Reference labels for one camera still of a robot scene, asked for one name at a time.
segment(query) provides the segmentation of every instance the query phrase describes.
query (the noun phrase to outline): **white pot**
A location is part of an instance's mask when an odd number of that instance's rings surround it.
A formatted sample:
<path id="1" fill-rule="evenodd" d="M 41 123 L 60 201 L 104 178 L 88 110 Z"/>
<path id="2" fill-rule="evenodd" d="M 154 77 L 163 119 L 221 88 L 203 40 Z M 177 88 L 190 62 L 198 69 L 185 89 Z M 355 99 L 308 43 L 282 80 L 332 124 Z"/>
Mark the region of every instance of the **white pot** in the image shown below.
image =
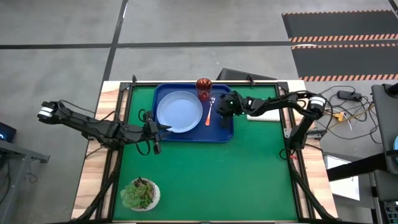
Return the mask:
<path id="1" fill-rule="evenodd" d="M 159 187 L 155 183 L 153 183 L 151 180 L 149 180 L 147 178 L 141 178 L 141 179 L 144 180 L 144 181 L 148 181 L 152 185 L 152 187 L 154 189 L 154 197 L 152 198 L 152 203 L 150 203 L 146 208 L 131 208 L 132 210 L 137 211 L 137 212 L 145 212 L 145 211 L 149 211 L 149 210 L 153 209 L 159 203 L 159 200 L 160 200 L 160 189 L 159 189 Z M 134 184 L 134 182 L 136 180 L 138 180 L 138 178 L 134 179 L 131 182 L 131 184 Z"/>

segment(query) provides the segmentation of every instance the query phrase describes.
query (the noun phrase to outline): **red cup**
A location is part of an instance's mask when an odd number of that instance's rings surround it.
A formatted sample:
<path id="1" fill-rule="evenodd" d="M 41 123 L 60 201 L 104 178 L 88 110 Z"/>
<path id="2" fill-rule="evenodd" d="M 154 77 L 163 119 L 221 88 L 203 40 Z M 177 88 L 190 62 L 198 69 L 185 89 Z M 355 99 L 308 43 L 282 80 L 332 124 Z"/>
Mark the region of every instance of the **red cup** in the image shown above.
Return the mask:
<path id="1" fill-rule="evenodd" d="M 210 79 L 208 78 L 201 78 L 197 81 L 196 84 L 198 98 L 201 101 L 206 101 L 210 98 L 210 91 L 213 87 L 213 84 Z"/>

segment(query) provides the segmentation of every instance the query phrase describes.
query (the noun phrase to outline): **green tabletop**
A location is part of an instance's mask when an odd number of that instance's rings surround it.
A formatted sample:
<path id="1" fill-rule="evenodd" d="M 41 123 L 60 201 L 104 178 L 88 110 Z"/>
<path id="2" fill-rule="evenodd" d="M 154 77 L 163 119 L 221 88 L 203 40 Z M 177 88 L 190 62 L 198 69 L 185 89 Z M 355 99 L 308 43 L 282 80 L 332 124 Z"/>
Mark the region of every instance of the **green tabletop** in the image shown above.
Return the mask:
<path id="1" fill-rule="evenodd" d="M 274 86 L 231 89 L 243 96 L 275 97 Z M 129 124 L 142 125 L 138 111 L 151 110 L 154 91 L 154 86 L 134 87 Z M 139 145 L 147 150 L 144 142 Z M 113 220 L 297 220 L 288 165 L 279 158 L 284 148 L 281 123 L 234 117 L 230 142 L 161 145 L 161 154 L 148 156 L 140 155 L 135 145 L 124 148 Z M 160 202 L 151 211 L 122 205 L 120 191 L 137 177 L 159 186 Z"/>

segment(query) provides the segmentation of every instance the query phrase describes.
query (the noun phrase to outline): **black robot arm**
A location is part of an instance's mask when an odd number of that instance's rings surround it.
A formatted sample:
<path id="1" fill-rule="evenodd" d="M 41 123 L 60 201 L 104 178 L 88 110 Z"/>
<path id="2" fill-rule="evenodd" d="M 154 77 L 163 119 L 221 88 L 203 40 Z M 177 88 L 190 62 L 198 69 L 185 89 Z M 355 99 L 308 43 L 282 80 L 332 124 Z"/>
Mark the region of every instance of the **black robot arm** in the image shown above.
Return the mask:
<path id="1" fill-rule="evenodd" d="M 308 99 L 306 108 L 297 102 Z M 289 138 L 287 138 L 288 148 L 293 150 L 303 149 L 307 140 L 307 131 L 312 123 L 323 116 L 326 99 L 323 96 L 309 91 L 292 92 L 288 95 L 266 100 L 246 97 L 243 98 L 238 92 L 232 91 L 220 97 L 217 112 L 229 119 L 234 115 L 248 114 L 250 116 L 260 116 L 264 112 L 282 108 L 293 108 L 303 115 L 301 123 L 292 128 Z"/>
<path id="2" fill-rule="evenodd" d="M 107 148 L 116 149 L 126 144 L 154 141 L 154 152 L 160 154 L 159 130 L 170 126 L 156 123 L 151 111 L 142 110 L 143 127 L 122 121 L 97 120 L 67 108 L 61 101 L 44 101 L 37 117 L 45 124 L 64 124 L 81 132 L 85 138 L 93 137 Z"/>

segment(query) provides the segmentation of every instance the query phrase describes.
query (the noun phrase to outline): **concrete floor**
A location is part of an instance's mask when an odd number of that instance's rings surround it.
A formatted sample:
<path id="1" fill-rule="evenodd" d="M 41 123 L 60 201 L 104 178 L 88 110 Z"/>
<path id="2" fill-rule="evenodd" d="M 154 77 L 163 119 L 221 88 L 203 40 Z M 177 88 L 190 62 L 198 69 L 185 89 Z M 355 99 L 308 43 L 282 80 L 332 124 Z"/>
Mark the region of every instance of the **concrete floor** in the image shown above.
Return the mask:
<path id="1" fill-rule="evenodd" d="M 121 0 L 0 0 L 0 45 L 111 43 L 120 7 Z M 391 7 L 387 0 L 130 0 L 119 42 L 281 41 L 287 40 L 283 12 L 371 9 Z M 87 141 L 70 128 L 39 123 L 36 114 L 42 101 L 59 99 L 95 110 L 108 53 L 0 50 L 0 120 L 17 128 L 16 144 L 51 154 L 48 164 L 33 164 L 39 181 L 25 180 L 14 223 L 70 218 Z M 298 78 L 289 47 L 217 47 L 117 49 L 109 79 L 130 80 L 133 74 L 140 80 L 216 78 L 224 67 Z M 393 82 L 318 82 L 307 83 L 307 88 L 353 85 L 368 95 L 374 83 Z M 354 131 L 345 124 L 335 127 L 345 136 L 371 128 L 370 120 L 358 123 Z M 369 137 L 343 141 L 327 134 L 321 145 L 325 151 L 357 157 L 381 151 Z M 338 205 L 338 213 L 347 221 L 371 221 L 362 208 Z"/>

